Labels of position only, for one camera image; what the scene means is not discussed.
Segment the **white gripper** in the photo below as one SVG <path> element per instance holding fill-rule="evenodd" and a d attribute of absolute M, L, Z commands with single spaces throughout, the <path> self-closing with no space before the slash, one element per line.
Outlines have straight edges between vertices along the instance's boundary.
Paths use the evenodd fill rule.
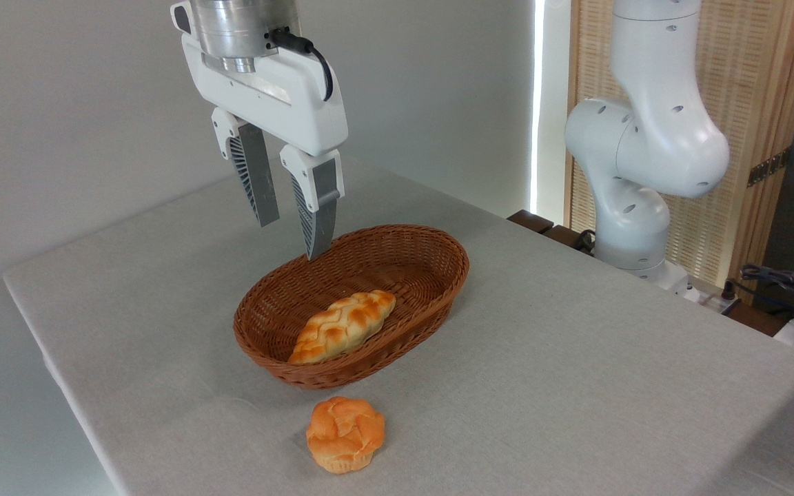
<path fill-rule="evenodd" d="M 290 144 L 281 163 L 291 175 L 307 258 L 319 257 L 331 246 L 345 195 L 335 148 L 349 129 L 335 76 L 305 47 L 286 45 L 301 35 L 296 3 L 179 2 L 170 10 L 195 87 L 217 106 L 211 120 L 221 155 L 259 224 L 278 220 L 265 131 Z"/>

